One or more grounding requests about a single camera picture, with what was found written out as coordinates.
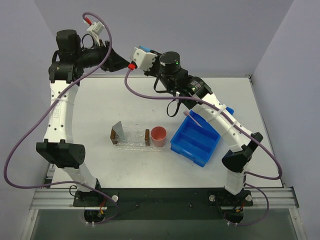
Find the screw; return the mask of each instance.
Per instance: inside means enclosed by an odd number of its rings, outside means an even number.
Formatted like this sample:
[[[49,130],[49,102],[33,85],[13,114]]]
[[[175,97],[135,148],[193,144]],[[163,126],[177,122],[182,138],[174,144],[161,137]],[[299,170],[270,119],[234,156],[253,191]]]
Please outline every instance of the screw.
[[[118,202],[118,196],[117,195],[113,195],[112,197],[111,197],[111,199],[113,200],[113,201],[115,201],[115,202]]]
[[[249,194],[248,196],[245,197],[245,200],[247,200],[248,202],[252,201],[252,196]]]
[[[210,202],[214,202],[215,199],[216,199],[216,196],[215,196],[215,195],[210,195],[210,196],[209,196],[209,201],[210,201]]]

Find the red cup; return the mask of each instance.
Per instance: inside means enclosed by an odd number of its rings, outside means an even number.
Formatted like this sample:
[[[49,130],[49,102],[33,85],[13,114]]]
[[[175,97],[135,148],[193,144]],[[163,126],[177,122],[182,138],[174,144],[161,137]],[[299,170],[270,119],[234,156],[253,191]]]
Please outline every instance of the red cup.
[[[166,143],[167,131],[162,126],[156,126],[151,130],[151,139],[156,147],[162,147]]]

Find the tabletop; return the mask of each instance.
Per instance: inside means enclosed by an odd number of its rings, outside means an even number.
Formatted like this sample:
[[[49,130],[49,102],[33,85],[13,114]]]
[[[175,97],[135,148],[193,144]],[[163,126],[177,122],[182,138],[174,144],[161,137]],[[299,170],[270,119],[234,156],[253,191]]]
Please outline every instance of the tabletop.
[[[248,78],[203,78],[223,104],[234,109],[234,117],[247,129],[260,132],[262,144],[271,149],[251,83]],[[135,91],[155,96],[153,77],[131,77],[128,84]],[[175,117],[168,117],[169,100],[149,100],[130,93],[123,77],[89,77],[78,90],[72,132],[75,144],[86,149],[85,163],[103,188],[220,188],[225,185],[227,169],[222,158],[228,146],[220,140],[209,162],[200,167],[170,150],[170,140],[185,119],[181,106]],[[174,113],[173,103],[169,112]],[[165,148],[159,152],[120,150],[110,140],[111,127],[118,121],[124,128],[152,129],[163,126],[167,131]],[[276,177],[273,160],[257,148],[249,162],[249,171]],[[61,169],[52,182],[70,181]],[[282,187],[281,180],[267,180],[248,175],[246,182],[256,187]],[[71,184],[52,186],[68,188]]]

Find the blue tray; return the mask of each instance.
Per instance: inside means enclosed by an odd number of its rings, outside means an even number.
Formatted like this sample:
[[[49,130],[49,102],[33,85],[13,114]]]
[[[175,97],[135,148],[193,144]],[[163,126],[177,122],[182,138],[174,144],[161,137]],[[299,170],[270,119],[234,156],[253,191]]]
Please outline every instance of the blue tray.
[[[230,114],[234,110],[227,107]],[[198,126],[189,116],[185,118],[178,131],[171,139],[171,150],[204,167],[214,152],[220,135],[200,115],[192,110],[190,115],[202,126]]]

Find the red connector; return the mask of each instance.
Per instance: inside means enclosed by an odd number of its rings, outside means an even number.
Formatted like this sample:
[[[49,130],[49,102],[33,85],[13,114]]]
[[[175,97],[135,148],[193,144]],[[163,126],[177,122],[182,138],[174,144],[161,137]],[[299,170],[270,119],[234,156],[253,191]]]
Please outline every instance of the red connector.
[[[92,22],[90,21],[89,18],[85,17],[84,20],[85,20],[89,25],[92,25]]]
[[[130,63],[128,69],[135,70],[137,66],[134,63]]]

